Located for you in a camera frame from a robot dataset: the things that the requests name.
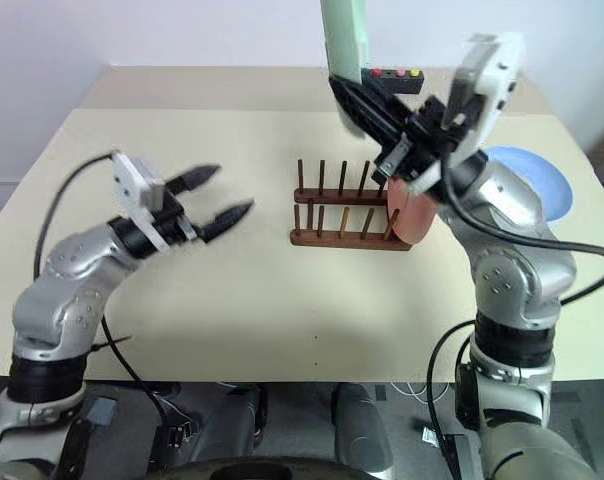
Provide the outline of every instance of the floor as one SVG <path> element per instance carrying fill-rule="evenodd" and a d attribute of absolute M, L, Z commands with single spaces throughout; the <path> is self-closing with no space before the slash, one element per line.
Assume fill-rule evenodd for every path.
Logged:
<path fill-rule="evenodd" d="M 0 390 L 5 382 L 0 378 Z M 376 388 L 365 384 L 371 398 L 376 399 L 391 439 L 396 478 L 449 478 L 439 451 L 421 440 L 422 427 L 429 423 L 426 407 L 401 396 L 389 384 L 382 385 Z M 255 455 L 332 459 L 330 398 L 334 387 L 331 383 L 267 384 L 269 421 Z M 173 401 L 183 410 L 206 418 L 228 390 L 216 383 L 187 383 L 181 385 Z M 117 413 L 110 428 L 93 434 L 82 478 L 118 480 L 142 476 L 158 423 L 157 413 L 148 399 L 128 384 L 91 384 L 85 410 L 98 396 L 117 399 Z M 437 407 L 445 432 L 464 432 L 453 414 L 451 390 Z M 554 384 L 550 428 L 567 439 L 604 480 L 604 380 Z M 470 433 L 471 445 L 476 446 L 475 434 L 466 433 Z"/>

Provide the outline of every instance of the black cable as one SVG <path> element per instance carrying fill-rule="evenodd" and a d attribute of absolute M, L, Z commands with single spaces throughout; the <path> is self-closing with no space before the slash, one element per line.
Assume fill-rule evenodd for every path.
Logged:
<path fill-rule="evenodd" d="M 469 343 L 471 343 L 471 337 L 466 337 L 464 339 L 464 342 L 462 342 L 462 345 L 460 345 L 460 350 L 458 350 L 458 356 L 455 358 L 455 368 L 457 369 L 458 365 L 460 365 L 462 363 L 462 356 L 464 355 L 464 350 L 466 350 L 466 347 L 469 346 Z"/>
<path fill-rule="evenodd" d="M 445 154 L 443 155 L 442 160 L 440 162 L 440 175 L 442 177 L 442 183 L 444 185 L 444 192 L 449 204 L 453 208 L 453 211 L 455 211 L 455 213 L 470 227 L 492 237 L 504 240 L 505 242 L 515 243 L 516 245 L 523 245 L 525 247 L 546 248 L 551 250 L 583 252 L 604 257 L 604 247 L 600 247 L 597 245 L 589 245 L 587 243 L 561 242 L 559 240 L 547 240 L 542 238 L 533 238 L 526 237 L 523 235 L 517 235 L 515 233 L 507 232 L 500 228 L 493 227 L 492 225 L 484 223 L 481 220 L 478 220 L 477 218 L 473 217 L 462 205 L 455 193 L 455 190 L 453 188 L 453 181 L 449 172 L 449 159 L 450 156 L 448 154 Z M 574 293 L 570 297 L 563 299 L 560 303 L 562 305 L 568 305 L 569 303 L 579 300 L 580 298 L 585 297 L 586 295 L 596 291 L 598 288 L 603 286 L 604 275 L 598 281 L 580 290 L 579 292 Z"/>
<path fill-rule="evenodd" d="M 458 469 L 454 464 L 454 456 L 449 451 L 447 447 L 446 440 L 444 439 L 444 434 L 442 433 L 442 428 L 440 427 L 440 422 L 438 421 L 438 415 L 435 411 L 435 403 L 433 402 L 433 369 L 435 367 L 435 360 L 438 357 L 438 353 L 444 345 L 444 342 L 455 332 L 460 330 L 461 328 L 471 326 L 475 323 L 475 320 L 468 320 L 466 322 L 459 323 L 458 325 L 450 328 L 447 332 L 442 335 L 438 343 L 433 348 L 431 352 L 431 358 L 429 359 L 429 366 L 426 370 L 426 402 L 429 408 L 429 416 L 431 417 L 431 423 L 433 424 L 433 431 L 435 432 L 435 436 L 438 439 L 438 445 L 440 445 L 440 452 L 446 461 L 446 465 L 449 467 L 449 471 L 454 479 L 458 480 Z"/>
<path fill-rule="evenodd" d="M 115 344 L 115 342 L 113 341 L 113 337 L 111 336 L 111 331 L 109 330 L 109 326 L 106 323 L 106 317 L 102 317 L 102 320 L 100 320 L 100 324 L 102 325 L 102 330 L 104 330 L 104 336 L 106 337 L 106 341 L 109 342 L 109 346 L 111 347 L 111 350 L 113 350 L 113 355 L 116 356 L 116 358 L 120 361 L 124 369 L 129 372 L 129 375 L 131 375 L 131 378 L 133 378 L 135 383 L 144 391 L 144 393 L 146 393 L 146 396 L 149 397 L 149 399 L 153 402 L 153 405 L 155 405 L 155 408 L 160 414 L 162 425 L 166 427 L 169 424 L 166 412 L 162 408 L 162 405 L 160 404 L 159 400 L 155 398 L 155 395 L 153 395 L 151 389 L 147 386 L 146 383 L 142 381 L 136 371 L 133 370 L 133 367 L 129 365 L 129 362 L 127 362 L 122 353 L 120 353 L 120 349 L 118 349 L 118 346 Z"/>
<path fill-rule="evenodd" d="M 114 154 L 114 152 L 109 152 L 104 155 L 100 155 L 99 157 L 91 158 L 91 159 L 87 160 L 86 162 L 80 164 L 75 170 L 73 170 L 73 172 L 71 172 L 71 174 L 66 178 L 66 180 L 64 180 L 64 183 L 62 183 L 62 186 L 55 193 L 55 196 L 53 197 L 53 201 L 51 202 L 51 205 L 49 206 L 49 209 L 46 212 L 46 216 L 44 217 L 44 222 L 42 223 L 42 227 L 40 228 L 40 234 L 38 236 L 38 241 L 35 246 L 35 255 L 33 258 L 33 281 L 37 280 L 37 278 L 40 276 L 40 264 L 42 263 L 42 250 L 44 249 L 44 241 L 46 240 L 46 234 L 49 231 L 49 227 L 51 226 L 51 221 L 53 220 L 53 215 L 55 214 L 55 211 L 60 203 L 60 200 L 62 199 L 62 195 L 64 195 L 64 192 L 67 190 L 67 188 L 69 188 L 69 185 L 71 185 L 71 183 L 73 183 L 73 180 L 75 180 L 80 173 L 82 173 L 84 170 L 86 170 L 90 166 L 95 165 L 96 163 L 102 162 L 104 160 L 110 160 L 112 158 L 113 154 Z M 131 375 L 131 378 L 133 378 L 133 381 L 136 383 L 136 385 L 138 385 L 138 387 L 141 388 L 144 391 L 144 393 L 146 393 L 146 395 L 149 397 L 149 399 L 151 399 L 151 401 L 153 402 L 153 405 L 155 406 L 155 408 L 157 408 L 158 413 L 160 414 L 160 419 L 162 421 L 162 425 L 167 426 L 168 419 L 167 419 L 164 409 L 162 408 L 162 405 L 160 405 L 160 402 L 157 400 L 157 398 L 155 398 L 155 396 L 153 395 L 153 392 L 151 392 L 149 387 L 144 383 L 144 381 L 142 381 L 140 376 L 135 372 L 135 370 L 133 370 L 133 367 L 131 367 L 131 365 L 129 365 L 129 362 L 126 361 L 126 359 L 124 358 L 122 353 L 120 353 L 120 350 L 118 349 L 118 347 L 116 345 L 116 342 L 113 340 L 113 337 L 111 336 L 109 326 L 106 323 L 106 317 L 103 316 L 100 323 L 102 324 L 102 329 L 104 330 L 104 335 L 106 337 L 107 343 L 109 344 L 109 347 L 111 347 L 111 350 L 113 351 L 113 354 L 119 360 L 119 362 L 122 364 L 124 369 L 129 373 L 129 375 Z"/>
<path fill-rule="evenodd" d="M 55 197 L 53 197 L 53 201 L 51 202 L 51 206 L 46 212 L 46 215 L 44 217 L 44 223 L 40 228 L 40 235 L 38 236 L 38 241 L 35 244 L 35 256 L 33 258 L 33 280 L 36 280 L 40 276 L 40 264 L 42 263 L 42 250 L 44 249 L 44 240 L 46 239 L 46 234 L 48 233 L 49 227 L 51 226 L 51 220 L 53 220 L 53 214 L 58 208 L 58 204 L 62 199 L 62 195 L 64 195 L 66 189 L 69 188 L 69 185 L 73 183 L 73 180 L 75 180 L 75 178 L 80 173 L 82 173 L 90 166 L 95 165 L 96 163 L 102 162 L 104 160 L 111 160 L 113 153 L 114 152 L 105 153 L 104 155 L 91 158 L 90 160 L 87 160 L 86 162 L 82 163 L 75 170 L 73 170 L 73 172 L 71 172 L 71 175 L 69 175 L 66 180 L 64 180 L 64 183 L 56 192 Z"/>

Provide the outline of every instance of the table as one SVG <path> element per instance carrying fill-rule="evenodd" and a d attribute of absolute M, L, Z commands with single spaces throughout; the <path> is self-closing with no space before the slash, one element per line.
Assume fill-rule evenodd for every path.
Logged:
<path fill-rule="evenodd" d="M 31 283 L 37 231 L 54 191 L 81 161 L 120 147 L 151 160 L 166 176 L 194 163 L 222 165 L 209 184 L 181 197 L 194 220 L 235 201 L 256 201 L 229 234 L 208 246 L 187 245 L 149 259 L 111 297 L 107 318 L 114 335 L 133 335 L 121 348 L 143 378 L 423 380 L 437 339 L 475 314 L 468 260 L 445 225 L 436 219 L 408 253 L 289 244 L 297 159 L 305 159 L 309 182 L 326 159 L 328 188 L 337 183 L 344 159 L 350 165 L 347 184 L 357 185 L 362 164 L 378 151 L 372 141 L 354 139 L 342 128 L 322 72 L 235 69 L 244 72 L 243 81 L 221 85 L 229 89 L 224 92 L 211 79 L 233 69 L 135 70 L 115 69 L 98 81 L 0 214 L 0 374 L 10 364 L 12 305 Z M 286 80 L 300 76 L 304 89 L 287 90 Z M 535 97 L 534 86 L 520 83 Z M 180 88 L 192 94 L 184 104 L 172 95 L 180 95 Z M 552 226 L 559 238 L 604 245 L 604 190 L 548 105 L 516 96 L 487 142 L 498 144 L 544 156 L 573 186 L 571 212 Z M 365 210 L 354 209 L 351 228 L 361 225 Z M 96 166 L 66 194 L 45 251 L 117 213 L 109 167 Z M 339 207 L 327 207 L 325 228 L 337 225 L 340 214 Z M 371 231 L 383 229 L 383 217 L 377 213 Z M 574 288 L 604 272 L 602 259 L 578 254 L 576 261 Z M 435 380 L 452 380 L 464 335 L 443 349 Z M 555 353 L 556 379 L 604 378 L 604 289 L 563 311 Z M 86 378 L 127 375 L 104 349 L 90 355 Z"/>

